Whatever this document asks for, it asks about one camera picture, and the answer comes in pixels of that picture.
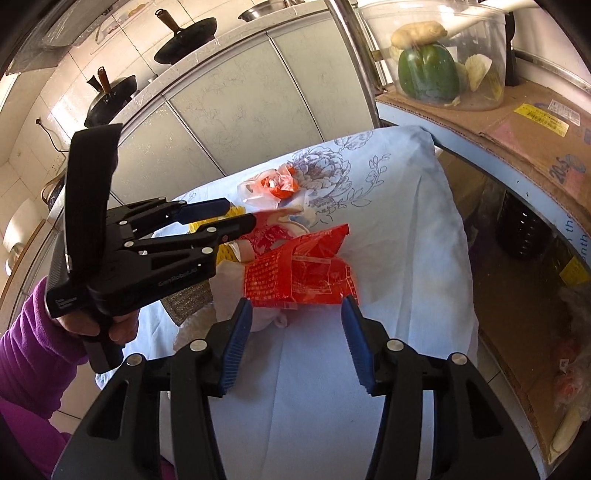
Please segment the purple sleeve forearm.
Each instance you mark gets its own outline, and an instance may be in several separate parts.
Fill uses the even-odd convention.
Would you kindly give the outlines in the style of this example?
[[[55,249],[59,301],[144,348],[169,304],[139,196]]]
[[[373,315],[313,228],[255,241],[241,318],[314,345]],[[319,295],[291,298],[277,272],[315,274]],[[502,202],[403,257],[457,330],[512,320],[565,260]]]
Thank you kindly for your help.
[[[1,415],[16,442],[49,477],[70,435],[50,418],[87,361],[82,342],[49,317],[41,280],[1,337]]]

